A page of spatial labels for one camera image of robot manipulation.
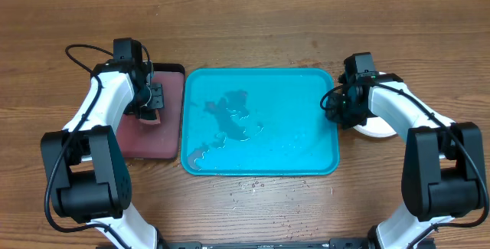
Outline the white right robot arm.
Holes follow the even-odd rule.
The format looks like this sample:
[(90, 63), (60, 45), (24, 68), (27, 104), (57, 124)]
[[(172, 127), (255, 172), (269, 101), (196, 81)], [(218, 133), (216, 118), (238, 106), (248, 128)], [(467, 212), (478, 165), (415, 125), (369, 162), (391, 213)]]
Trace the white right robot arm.
[(320, 100), (328, 120), (348, 129), (380, 117), (406, 145), (403, 202), (369, 231), (365, 248), (434, 248), (440, 228), (474, 228), (489, 214), (480, 129), (456, 123), (417, 99), (395, 74), (340, 76)]

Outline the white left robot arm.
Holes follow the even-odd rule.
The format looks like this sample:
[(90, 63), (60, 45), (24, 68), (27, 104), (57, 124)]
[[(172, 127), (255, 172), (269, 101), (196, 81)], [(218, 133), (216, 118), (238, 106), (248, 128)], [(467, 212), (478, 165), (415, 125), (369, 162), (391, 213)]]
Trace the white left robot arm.
[(168, 246), (132, 204), (129, 170), (116, 140), (134, 96), (130, 74), (94, 71), (73, 119), (41, 138), (47, 177), (44, 214), (53, 229), (73, 233), (95, 228), (117, 248)]

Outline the teal plastic tray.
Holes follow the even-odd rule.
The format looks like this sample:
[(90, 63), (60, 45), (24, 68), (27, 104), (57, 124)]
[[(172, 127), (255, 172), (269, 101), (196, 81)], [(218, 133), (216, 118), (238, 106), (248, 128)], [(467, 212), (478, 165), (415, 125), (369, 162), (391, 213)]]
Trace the teal plastic tray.
[(200, 69), (185, 84), (181, 165), (192, 175), (328, 175), (338, 128), (320, 107), (317, 68)]

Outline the white pink plate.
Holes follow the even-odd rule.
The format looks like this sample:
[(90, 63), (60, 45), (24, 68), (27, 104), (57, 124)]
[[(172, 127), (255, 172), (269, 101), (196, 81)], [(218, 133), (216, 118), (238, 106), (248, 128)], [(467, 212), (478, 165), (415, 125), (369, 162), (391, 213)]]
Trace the white pink plate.
[(359, 133), (372, 138), (389, 138), (396, 136), (396, 131), (381, 117), (369, 114), (363, 123), (354, 126)]

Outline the red sponge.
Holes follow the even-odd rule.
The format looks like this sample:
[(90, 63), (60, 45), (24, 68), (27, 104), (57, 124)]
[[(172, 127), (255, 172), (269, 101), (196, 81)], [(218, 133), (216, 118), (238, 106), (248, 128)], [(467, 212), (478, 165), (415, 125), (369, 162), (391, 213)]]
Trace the red sponge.
[(147, 125), (158, 125), (161, 123), (161, 119), (158, 112), (143, 113), (139, 117), (139, 121)]

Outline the dark tray with red water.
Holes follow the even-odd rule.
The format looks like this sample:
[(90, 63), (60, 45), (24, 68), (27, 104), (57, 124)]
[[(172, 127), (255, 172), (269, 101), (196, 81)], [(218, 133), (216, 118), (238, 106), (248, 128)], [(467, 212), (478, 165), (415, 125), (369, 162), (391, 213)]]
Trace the dark tray with red water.
[(145, 121), (124, 115), (116, 133), (122, 156), (126, 159), (175, 159), (178, 155), (185, 68), (180, 64), (155, 65), (154, 83), (162, 85), (164, 107), (159, 119)]

